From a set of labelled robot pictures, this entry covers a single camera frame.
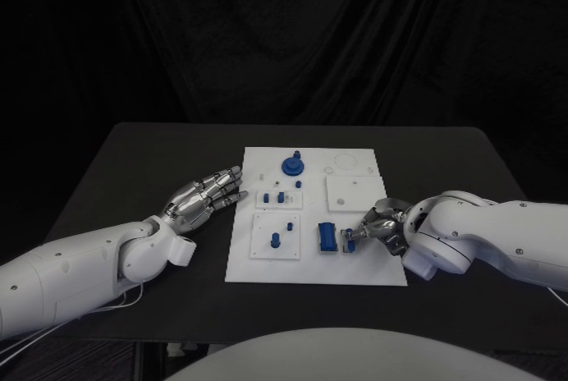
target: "robotic hand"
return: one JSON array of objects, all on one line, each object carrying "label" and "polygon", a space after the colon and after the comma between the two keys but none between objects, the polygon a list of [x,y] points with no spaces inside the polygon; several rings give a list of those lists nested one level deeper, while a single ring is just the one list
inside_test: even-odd
[{"label": "robotic hand", "polygon": [[192,181],[157,216],[55,240],[0,266],[0,340],[91,312],[151,280],[167,262],[188,266],[195,243],[179,235],[247,196],[228,195],[241,174],[234,167]]},{"label": "robotic hand", "polygon": [[565,205],[496,204],[450,190],[414,206],[379,200],[359,229],[342,231],[343,246],[378,238],[425,280],[438,269],[463,274],[479,258],[510,278],[568,291],[567,223]]}]

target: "table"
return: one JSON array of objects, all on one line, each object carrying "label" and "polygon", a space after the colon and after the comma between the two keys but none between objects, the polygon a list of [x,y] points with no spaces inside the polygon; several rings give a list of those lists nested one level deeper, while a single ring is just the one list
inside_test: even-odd
[{"label": "table", "polygon": [[[375,149],[386,193],[410,202],[461,190],[497,202],[523,192],[473,128],[216,126],[123,123],[89,166],[46,241],[159,213],[190,180],[239,165],[245,146]],[[186,268],[169,265],[140,303],[91,314],[53,334],[94,339],[234,343],[303,328],[381,328],[479,349],[567,348],[568,310],[542,288],[476,260],[410,287],[226,283],[235,208],[189,236]]]}]

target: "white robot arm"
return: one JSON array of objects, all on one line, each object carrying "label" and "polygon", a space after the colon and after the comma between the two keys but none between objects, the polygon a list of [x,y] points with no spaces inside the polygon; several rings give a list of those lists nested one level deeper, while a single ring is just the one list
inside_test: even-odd
[{"label": "white robot arm", "polygon": [[247,192],[241,168],[192,181],[164,210],[126,223],[55,240],[0,266],[0,340],[71,321],[151,280],[166,263],[188,266],[195,243],[183,236]]},{"label": "white robot arm", "polygon": [[568,206],[512,201],[496,204],[457,190],[414,206],[384,199],[349,241],[376,237],[425,280],[438,269],[463,274],[476,258],[510,278],[568,291]]}]

